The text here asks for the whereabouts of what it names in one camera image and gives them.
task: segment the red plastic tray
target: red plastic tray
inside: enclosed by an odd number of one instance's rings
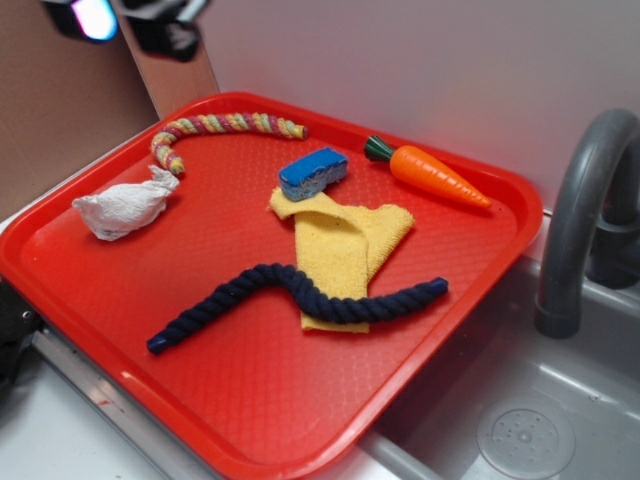
[[[98,240],[71,208],[77,197],[150,178],[152,136],[200,113],[264,112],[306,125],[306,141],[240,133],[194,136],[176,150],[187,173],[151,225]],[[462,207],[395,180],[362,148],[373,132],[265,98],[230,93],[188,105],[143,132],[13,222],[0,272],[214,469],[286,479],[339,457],[429,360],[536,235],[542,205],[520,177],[422,148],[490,196]],[[410,142],[381,134],[392,145]],[[267,289],[160,356],[146,340],[220,283],[257,263],[295,263],[293,221],[267,211],[277,173],[320,148],[349,157],[326,193],[342,204],[408,209],[416,225],[370,295],[443,276],[450,293],[421,314],[371,333],[303,332],[288,294]]]

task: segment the drain holes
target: drain holes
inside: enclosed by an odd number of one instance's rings
[[[567,466],[575,438],[571,425],[552,405],[509,399],[480,420],[478,446],[496,470],[516,479],[542,480]]]

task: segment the orange carrot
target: orange carrot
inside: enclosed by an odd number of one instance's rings
[[[394,150],[374,135],[367,140],[364,153],[372,162],[389,163],[393,176],[409,185],[467,205],[491,206],[491,200],[458,173],[419,148],[405,145]]]

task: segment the black object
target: black object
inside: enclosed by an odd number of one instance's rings
[[[263,287],[284,287],[307,315],[332,323],[348,324],[386,322],[419,312],[445,294],[448,283],[438,277],[392,295],[341,300],[328,298],[321,293],[313,281],[293,265],[261,264],[220,285],[205,300],[182,312],[164,330],[147,341],[148,350],[157,355],[177,345]]]
[[[580,328],[585,275],[610,288],[640,278],[640,120],[623,109],[591,123],[558,195],[542,260],[535,324],[553,338]]]
[[[22,354],[40,322],[40,315],[0,280],[0,391],[15,381]]]
[[[200,43],[195,19],[208,3],[209,0],[124,0],[123,13],[144,52],[188,62]]]
[[[91,43],[104,43],[111,38],[96,39],[88,37],[82,30],[72,5],[77,0],[42,0],[44,7],[49,12],[49,17],[63,35],[76,40],[85,40]]]

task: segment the multicolored rope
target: multicolored rope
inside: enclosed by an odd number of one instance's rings
[[[184,172],[184,161],[171,145],[188,135],[259,132],[288,140],[307,138],[307,127],[266,113],[196,115],[167,123],[151,141],[151,153],[174,175]]]
[[[419,283],[391,295],[343,300],[327,297],[303,271],[293,265],[260,264],[245,270],[229,283],[220,285],[202,302],[182,312],[147,341],[147,349],[158,355],[179,344],[263,287],[287,289],[300,310],[307,315],[327,322],[348,324],[387,322],[419,312],[447,293],[448,282],[437,277],[431,282]]]

